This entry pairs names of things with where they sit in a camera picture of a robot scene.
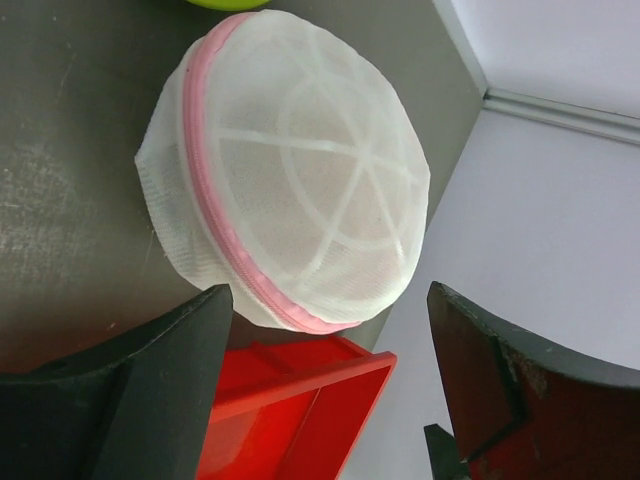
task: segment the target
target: dark gray surface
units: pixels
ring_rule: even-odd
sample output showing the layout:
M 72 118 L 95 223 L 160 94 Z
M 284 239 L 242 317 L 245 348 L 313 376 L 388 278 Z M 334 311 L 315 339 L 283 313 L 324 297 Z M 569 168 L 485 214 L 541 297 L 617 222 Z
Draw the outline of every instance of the dark gray surface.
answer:
M 433 211 L 480 109 L 433 5 L 289 0 L 394 83 L 424 144 Z M 0 369 L 37 365 L 197 291 L 172 269 L 133 157 L 165 79 L 226 15 L 182 0 L 0 3 Z M 385 316 L 348 335 L 371 347 Z M 230 342 L 299 338 L 242 322 Z

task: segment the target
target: white mesh bag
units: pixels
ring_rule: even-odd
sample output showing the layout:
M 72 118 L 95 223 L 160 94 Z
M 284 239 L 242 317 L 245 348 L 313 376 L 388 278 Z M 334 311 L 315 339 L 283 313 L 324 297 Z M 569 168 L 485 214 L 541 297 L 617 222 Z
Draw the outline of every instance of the white mesh bag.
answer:
M 258 325 L 357 325 L 415 271 L 429 168 L 407 114 L 373 65 L 293 15 L 236 15 L 197 41 L 136 165 L 178 273 L 229 283 Z

